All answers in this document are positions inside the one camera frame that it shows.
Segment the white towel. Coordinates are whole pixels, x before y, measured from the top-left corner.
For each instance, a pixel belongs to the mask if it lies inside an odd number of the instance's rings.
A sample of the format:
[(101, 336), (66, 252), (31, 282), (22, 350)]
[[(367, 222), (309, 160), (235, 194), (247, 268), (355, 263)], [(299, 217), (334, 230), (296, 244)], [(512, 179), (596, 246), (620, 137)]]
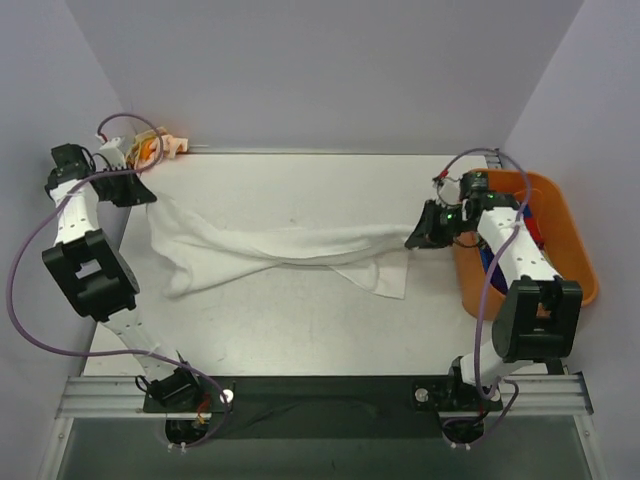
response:
[(215, 227), (162, 195), (146, 208), (152, 249), (172, 266), (164, 295), (179, 298), (275, 267), (328, 268), (360, 289), (404, 299), (406, 225), (237, 231)]

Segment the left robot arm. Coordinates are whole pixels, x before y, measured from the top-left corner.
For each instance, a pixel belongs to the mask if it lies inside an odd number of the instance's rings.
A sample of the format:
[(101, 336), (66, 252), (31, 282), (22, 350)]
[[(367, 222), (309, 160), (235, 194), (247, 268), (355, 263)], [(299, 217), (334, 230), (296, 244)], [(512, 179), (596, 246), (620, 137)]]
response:
[(132, 352), (144, 371), (138, 379), (142, 391), (167, 410), (191, 411), (203, 388), (180, 354), (145, 327), (136, 306), (137, 279), (97, 219), (101, 202), (123, 208), (152, 204), (157, 197), (137, 174), (127, 172), (117, 145), (103, 147), (101, 154), (107, 167), (94, 179), (96, 167), (84, 147), (52, 149), (55, 167), (45, 190), (60, 211), (43, 262), (76, 313), (105, 325)]

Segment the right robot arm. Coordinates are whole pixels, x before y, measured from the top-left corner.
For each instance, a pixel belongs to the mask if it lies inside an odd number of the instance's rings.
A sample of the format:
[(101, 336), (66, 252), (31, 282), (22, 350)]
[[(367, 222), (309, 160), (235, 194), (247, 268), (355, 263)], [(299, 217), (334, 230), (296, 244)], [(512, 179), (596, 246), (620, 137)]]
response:
[(528, 174), (522, 176), (524, 196), (517, 199), (503, 189), (499, 176), (487, 171), (465, 173), (459, 181), (459, 200), (444, 206), (428, 200), (405, 242), (409, 250), (451, 246), (464, 233), (474, 232), (494, 254), (484, 274), (478, 322), (484, 320), (495, 270), (507, 285), (505, 299), (493, 320), (491, 340), (474, 337), (472, 353), (458, 359), (460, 375), (443, 385), (452, 408), (463, 410), (480, 397), (490, 400), (502, 379), (536, 362), (567, 357), (573, 347), (583, 290), (565, 279), (540, 251), (524, 220), (533, 194)]

